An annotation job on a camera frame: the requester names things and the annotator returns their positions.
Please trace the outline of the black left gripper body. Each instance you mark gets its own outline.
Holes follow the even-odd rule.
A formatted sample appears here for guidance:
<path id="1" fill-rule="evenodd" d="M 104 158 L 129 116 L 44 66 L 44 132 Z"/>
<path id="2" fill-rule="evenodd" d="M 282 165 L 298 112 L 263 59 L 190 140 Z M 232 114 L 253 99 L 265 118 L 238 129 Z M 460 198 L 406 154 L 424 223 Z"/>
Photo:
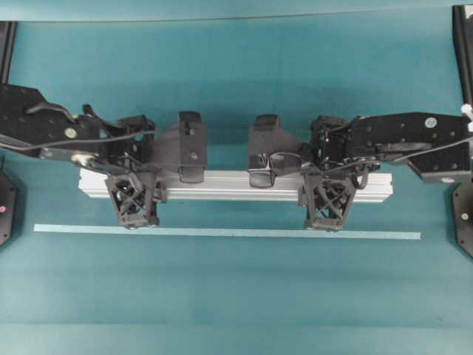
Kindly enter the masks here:
<path id="1" fill-rule="evenodd" d="M 157 141 L 156 126 L 144 115 L 121 118 L 117 123 L 101 121 L 106 144 L 106 188 L 118 216 L 127 229 L 160 224 L 157 206 L 165 203 L 163 171 L 145 162 L 147 149 Z"/>

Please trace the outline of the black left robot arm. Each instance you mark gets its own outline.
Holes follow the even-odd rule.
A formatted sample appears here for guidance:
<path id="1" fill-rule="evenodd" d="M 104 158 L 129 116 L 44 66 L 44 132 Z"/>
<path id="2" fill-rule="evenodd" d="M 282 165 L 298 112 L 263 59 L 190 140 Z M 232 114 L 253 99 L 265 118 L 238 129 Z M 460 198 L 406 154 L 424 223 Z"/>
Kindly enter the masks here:
<path id="1" fill-rule="evenodd" d="M 179 112 L 165 130 L 145 115 L 110 123 L 88 104 L 73 115 L 38 89 L 10 84 L 1 85 L 1 147 L 105 174 L 118 220 L 128 229 L 159 225 L 157 206 L 167 200 L 169 175 L 202 183 L 207 166 L 207 132 L 198 112 Z"/>

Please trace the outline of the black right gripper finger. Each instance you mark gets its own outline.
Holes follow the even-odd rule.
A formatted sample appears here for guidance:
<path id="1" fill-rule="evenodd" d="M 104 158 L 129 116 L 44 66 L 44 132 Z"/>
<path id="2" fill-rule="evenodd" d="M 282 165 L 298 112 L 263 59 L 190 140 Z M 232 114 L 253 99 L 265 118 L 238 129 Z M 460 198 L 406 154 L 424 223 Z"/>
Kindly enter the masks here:
<path id="1" fill-rule="evenodd" d="M 248 171 L 269 167 L 274 172 L 298 172 L 302 141 L 280 127 L 279 116 L 259 115 L 248 133 Z"/>
<path id="2" fill-rule="evenodd" d="M 276 175 L 271 168 L 249 169 L 249 184 L 251 187 L 273 187 Z"/>

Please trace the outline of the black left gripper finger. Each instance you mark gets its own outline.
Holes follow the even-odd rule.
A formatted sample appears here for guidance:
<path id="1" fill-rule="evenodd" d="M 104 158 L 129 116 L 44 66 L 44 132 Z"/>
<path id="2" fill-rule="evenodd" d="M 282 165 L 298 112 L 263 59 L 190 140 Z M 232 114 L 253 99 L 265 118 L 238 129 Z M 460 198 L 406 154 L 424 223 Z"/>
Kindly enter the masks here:
<path id="1" fill-rule="evenodd" d="M 207 129 L 200 113 L 178 113 L 177 123 L 153 142 L 153 163 L 173 169 L 207 166 Z"/>
<path id="2" fill-rule="evenodd" d="M 178 175 L 181 183 L 202 183 L 204 181 L 204 168 L 201 166 L 181 166 Z"/>

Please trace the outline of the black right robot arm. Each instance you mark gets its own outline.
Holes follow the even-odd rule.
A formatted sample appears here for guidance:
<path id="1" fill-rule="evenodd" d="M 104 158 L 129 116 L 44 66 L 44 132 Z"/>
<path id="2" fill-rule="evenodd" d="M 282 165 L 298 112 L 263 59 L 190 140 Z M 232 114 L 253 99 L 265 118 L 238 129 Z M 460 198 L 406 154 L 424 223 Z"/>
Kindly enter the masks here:
<path id="1" fill-rule="evenodd" d="M 298 173 L 298 202 L 311 230 L 343 228 L 357 191 L 382 164 L 406 165 L 425 183 L 472 178 L 471 121 L 464 115 L 408 112 L 358 116 L 351 121 L 320 115 L 310 141 L 284 131 L 277 115 L 260 115 L 248 134 L 249 184 L 272 187 Z"/>

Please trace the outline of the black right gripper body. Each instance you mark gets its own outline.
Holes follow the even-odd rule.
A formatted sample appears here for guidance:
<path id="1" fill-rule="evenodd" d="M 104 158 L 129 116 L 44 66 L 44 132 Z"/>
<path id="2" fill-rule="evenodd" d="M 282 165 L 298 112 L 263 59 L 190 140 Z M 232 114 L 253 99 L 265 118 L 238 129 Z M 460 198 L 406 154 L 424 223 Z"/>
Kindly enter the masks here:
<path id="1" fill-rule="evenodd" d="M 299 205 L 306 208 L 304 227 L 340 231 L 360 186 L 354 160 L 346 153 L 350 124 L 343 118 L 320 115 L 310 130 L 300 169 Z"/>

